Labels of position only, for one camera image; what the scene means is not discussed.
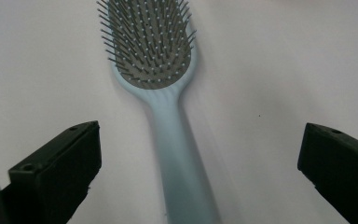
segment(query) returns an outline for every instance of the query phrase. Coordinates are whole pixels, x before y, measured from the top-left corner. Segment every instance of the gray bristle pad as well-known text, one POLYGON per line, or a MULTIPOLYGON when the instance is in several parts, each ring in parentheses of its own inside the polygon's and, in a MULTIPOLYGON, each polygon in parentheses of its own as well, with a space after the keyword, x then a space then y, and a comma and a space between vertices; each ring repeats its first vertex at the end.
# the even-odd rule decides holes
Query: gray bristle pad
POLYGON ((195 32, 186 34, 184 0, 111 0, 98 2, 107 51, 131 85, 156 90, 172 85, 187 70, 195 32))

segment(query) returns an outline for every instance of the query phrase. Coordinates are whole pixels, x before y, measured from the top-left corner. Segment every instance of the white surface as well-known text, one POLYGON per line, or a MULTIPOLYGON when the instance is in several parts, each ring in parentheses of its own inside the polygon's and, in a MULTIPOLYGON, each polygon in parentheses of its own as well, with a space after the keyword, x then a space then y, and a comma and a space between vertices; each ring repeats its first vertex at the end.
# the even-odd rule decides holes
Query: white surface
MULTIPOLYGON (((190 6, 200 66, 183 105, 224 223, 347 223, 296 161, 306 122, 358 138, 358 0, 190 6)), ((150 114, 114 80, 96 8, 0 0, 0 186, 55 135, 97 119, 103 168, 69 223, 160 224, 150 114)))

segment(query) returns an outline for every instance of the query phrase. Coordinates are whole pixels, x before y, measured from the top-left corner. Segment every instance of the hairbrush handle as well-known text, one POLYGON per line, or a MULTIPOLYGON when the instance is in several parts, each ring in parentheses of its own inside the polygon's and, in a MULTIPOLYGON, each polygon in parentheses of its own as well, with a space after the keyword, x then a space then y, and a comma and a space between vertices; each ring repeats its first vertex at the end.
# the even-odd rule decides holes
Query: hairbrush handle
POLYGON ((177 102, 165 98, 151 103, 168 220, 170 224, 214 224, 213 195, 177 102))

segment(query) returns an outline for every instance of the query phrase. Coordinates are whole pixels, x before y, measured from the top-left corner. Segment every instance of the hairbrush bristle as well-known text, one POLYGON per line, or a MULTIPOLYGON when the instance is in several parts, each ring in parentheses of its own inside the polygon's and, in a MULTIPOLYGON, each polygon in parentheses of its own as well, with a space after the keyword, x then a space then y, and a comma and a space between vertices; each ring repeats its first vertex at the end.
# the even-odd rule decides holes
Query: hairbrush bristle
POLYGON ((170 86, 187 70, 196 31, 184 0, 97 2, 104 44, 119 73, 142 89, 170 86))

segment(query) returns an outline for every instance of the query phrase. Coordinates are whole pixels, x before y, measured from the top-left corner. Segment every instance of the black object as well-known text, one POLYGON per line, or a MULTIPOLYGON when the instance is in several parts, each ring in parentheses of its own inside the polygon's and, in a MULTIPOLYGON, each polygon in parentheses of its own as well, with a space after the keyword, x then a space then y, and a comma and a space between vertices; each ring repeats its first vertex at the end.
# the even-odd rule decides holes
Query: black object
POLYGON ((102 165, 98 121, 60 133, 11 168, 0 192, 0 224, 64 224, 102 165))
POLYGON ((358 140, 308 123, 298 170, 351 224, 358 224, 358 140))

